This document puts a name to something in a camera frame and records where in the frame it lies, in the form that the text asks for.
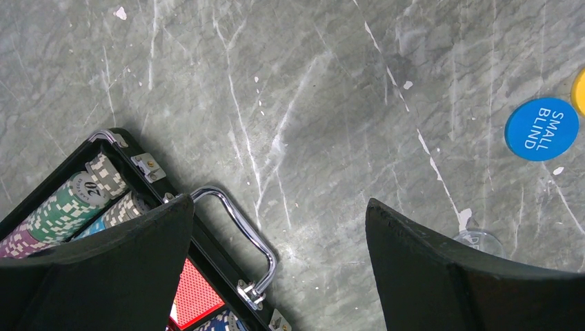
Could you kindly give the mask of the red playing card deck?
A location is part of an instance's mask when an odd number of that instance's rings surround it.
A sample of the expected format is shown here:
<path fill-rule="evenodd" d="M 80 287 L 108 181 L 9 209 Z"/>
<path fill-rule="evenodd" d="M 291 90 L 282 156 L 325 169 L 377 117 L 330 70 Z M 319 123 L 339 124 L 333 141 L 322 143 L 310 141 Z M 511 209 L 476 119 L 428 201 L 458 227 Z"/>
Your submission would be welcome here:
<path fill-rule="evenodd" d="M 186 259 L 172 302 L 167 329 L 194 330 L 224 308 L 225 303 L 221 297 L 194 264 Z"/>

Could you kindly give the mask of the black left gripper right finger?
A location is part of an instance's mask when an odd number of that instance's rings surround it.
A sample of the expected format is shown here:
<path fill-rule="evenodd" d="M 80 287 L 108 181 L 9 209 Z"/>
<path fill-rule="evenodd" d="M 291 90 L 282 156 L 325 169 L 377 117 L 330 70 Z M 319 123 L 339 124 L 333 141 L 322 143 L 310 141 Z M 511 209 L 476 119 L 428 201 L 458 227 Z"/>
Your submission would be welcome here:
<path fill-rule="evenodd" d="M 388 330 L 583 330 L 584 275 L 469 248 L 377 199 L 366 239 Z"/>

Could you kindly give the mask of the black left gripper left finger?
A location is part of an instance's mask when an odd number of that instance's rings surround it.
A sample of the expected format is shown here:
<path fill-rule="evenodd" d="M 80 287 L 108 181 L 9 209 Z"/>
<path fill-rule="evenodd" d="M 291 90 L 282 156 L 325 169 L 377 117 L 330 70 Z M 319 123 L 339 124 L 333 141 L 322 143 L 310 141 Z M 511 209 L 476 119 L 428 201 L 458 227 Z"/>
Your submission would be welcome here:
<path fill-rule="evenodd" d="M 141 217 L 1 260 L 2 330 L 164 330 L 190 245 L 181 195 Z"/>

